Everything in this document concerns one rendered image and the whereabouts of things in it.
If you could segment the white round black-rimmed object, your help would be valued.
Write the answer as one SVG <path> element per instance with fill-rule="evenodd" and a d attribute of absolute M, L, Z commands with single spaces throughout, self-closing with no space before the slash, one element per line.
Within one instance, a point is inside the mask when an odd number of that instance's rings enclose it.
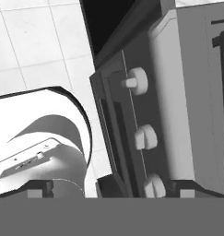
<path fill-rule="evenodd" d="M 0 96 L 0 196 L 31 181 L 83 196 L 92 153 L 88 116 L 72 93 L 41 88 Z"/>

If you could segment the grey stove with oven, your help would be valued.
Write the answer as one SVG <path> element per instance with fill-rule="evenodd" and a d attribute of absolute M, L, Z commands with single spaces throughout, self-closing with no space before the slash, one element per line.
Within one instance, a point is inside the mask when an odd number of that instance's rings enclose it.
<path fill-rule="evenodd" d="M 95 0 L 83 5 L 91 43 L 109 32 L 94 52 L 111 93 L 129 169 L 139 197 L 157 174 L 165 197 L 176 197 L 171 180 L 192 180 L 224 194 L 224 0 Z M 145 94 L 136 96 L 121 82 L 142 67 Z M 158 145 L 136 149 L 136 130 L 150 124 Z"/>

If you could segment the white stove knob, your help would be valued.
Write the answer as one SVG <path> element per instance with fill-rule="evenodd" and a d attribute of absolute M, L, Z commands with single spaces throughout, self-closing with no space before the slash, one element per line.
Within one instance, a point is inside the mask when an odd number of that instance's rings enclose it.
<path fill-rule="evenodd" d="M 136 96 L 145 94 L 148 89 L 148 78 L 142 67 L 136 67 L 128 72 L 128 78 L 121 82 L 124 88 L 131 89 Z"/>
<path fill-rule="evenodd" d="M 150 150 L 158 145 L 156 132 L 150 124 L 145 124 L 136 130 L 135 144 L 137 150 Z"/>
<path fill-rule="evenodd" d="M 157 174 L 151 174 L 145 184 L 146 198 L 162 198 L 166 196 L 166 189 L 163 181 Z"/>

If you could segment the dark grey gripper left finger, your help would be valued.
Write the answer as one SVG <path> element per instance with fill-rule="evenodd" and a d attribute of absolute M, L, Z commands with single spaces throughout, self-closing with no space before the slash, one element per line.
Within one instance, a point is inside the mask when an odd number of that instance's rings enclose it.
<path fill-rule="evenodd" d="M 15 195 L 26 196 L 27 198 L 53 198 L 52 180 L 28 181 L 17 190 L 0 194 L 0 198 L 12 197 Z"/>

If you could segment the dark oven door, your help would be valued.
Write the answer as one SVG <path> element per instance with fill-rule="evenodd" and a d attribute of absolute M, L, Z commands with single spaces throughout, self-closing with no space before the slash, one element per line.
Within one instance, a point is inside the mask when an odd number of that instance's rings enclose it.
<path fill-rule="evenodd" d="M 111 93 L 105 88 L 106 83 L 99 72 L 90 77 L 100 124 L 111 163 L 112 175 L 126 197 L 139 197 L 136 180 L 125 158 L 124 146 L 117 117 L 112 104 Z"/>

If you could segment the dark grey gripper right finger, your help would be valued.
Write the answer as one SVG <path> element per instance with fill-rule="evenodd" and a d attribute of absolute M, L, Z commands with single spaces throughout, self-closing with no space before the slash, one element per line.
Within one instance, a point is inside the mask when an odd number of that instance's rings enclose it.
<path fill-rule="evenodd" d="M 192 180 L 171 180 L 171 191 L 180 198 L 224 198 L 224 194 L 208 190 Z"/>

